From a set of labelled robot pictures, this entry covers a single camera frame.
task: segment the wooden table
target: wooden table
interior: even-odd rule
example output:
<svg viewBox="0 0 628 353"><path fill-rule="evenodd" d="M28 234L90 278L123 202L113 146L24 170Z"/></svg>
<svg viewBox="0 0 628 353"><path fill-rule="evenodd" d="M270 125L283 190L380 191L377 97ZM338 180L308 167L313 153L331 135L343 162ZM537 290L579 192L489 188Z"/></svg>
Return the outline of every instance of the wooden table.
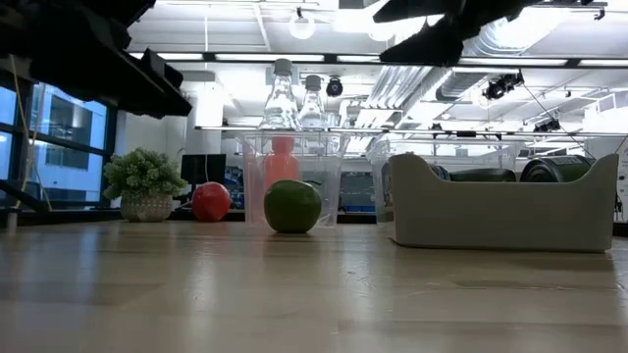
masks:
<svg viewBox="0 0 628 353"><path fill-rule="evenodd" d="M628 241L401 248L376 226L0 234L0 352L628 352Z"/></svg>

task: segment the clear bottle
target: clear bottle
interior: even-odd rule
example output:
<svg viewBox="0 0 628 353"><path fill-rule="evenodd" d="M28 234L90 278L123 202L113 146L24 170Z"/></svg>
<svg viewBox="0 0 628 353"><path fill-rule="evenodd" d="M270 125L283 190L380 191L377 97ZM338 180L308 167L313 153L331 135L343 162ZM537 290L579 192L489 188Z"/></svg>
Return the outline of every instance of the clear bottle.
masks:
<svg viewBox="0 0 628 353"><path fill-rule="evenodd" d="M321 78L316 75L306 77L305 89L303 108L296 120L303 129L327 128L327 115L321 99Z"/></svg>
<svg viewBox="0 0 628 353"><path fill-rule="evenodd" d="M299 130L296 122L296 100L292 94L292 63L287 59L275 61L273 90L264 107L260 129Z"/></svg>

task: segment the clear plastic bin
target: clear plastic bin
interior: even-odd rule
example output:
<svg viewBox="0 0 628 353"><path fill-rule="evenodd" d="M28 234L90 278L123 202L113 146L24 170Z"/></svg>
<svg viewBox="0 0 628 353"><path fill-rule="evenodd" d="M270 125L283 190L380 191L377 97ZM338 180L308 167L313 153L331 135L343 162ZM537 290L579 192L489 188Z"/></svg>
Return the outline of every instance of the clear plastic bin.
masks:
<svg viewBox="0 0 628 353"><path fill-rule="evenodd" d="M377 222L394 220L389 158L414 153L447 172L480 168L504 168L515 171L522 142L495 141L480 138L401 139L400 135L382 136L367 154L373 166L375 212Z"/></svg>
<svg viewBox="0 0 628 353"><path fill-rule="evenodd" d="M342 133L252 131L243 132L239 141L244 150L244 212L249 225L267 225L264 195L281 178L320 183L312 183L323 199L317 227L336 225L340 168L346 149Z"/></svg>

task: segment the potted plant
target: potted plant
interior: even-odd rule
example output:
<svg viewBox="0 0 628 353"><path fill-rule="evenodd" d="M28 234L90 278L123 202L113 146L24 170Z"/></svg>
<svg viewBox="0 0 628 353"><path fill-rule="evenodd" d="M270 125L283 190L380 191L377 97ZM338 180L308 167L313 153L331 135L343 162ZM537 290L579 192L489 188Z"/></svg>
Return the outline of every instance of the potted plant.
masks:
<svg viewBox="0 0 628 353"><path fill-rule="evenodd" d="M105 197L114 200L122 196L122 216L131 222L166 220L173 196L181 195L187 185L168 156L143 148L123 157L113 156L105 166L105 177L110 184Z"/></svg>

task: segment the computer monitor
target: computer monitor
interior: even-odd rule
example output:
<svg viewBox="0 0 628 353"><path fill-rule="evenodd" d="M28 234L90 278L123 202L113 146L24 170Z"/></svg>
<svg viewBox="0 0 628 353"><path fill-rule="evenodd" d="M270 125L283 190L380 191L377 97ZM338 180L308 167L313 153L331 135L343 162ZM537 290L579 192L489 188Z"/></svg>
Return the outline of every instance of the computer monitor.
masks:
<svg viewBox="0 0 628 353"><path fill-rule="evenodd" d="M227 155L183 155L181 163L181 178L193 186L216 181L225 183L225 167Z"/></svg>

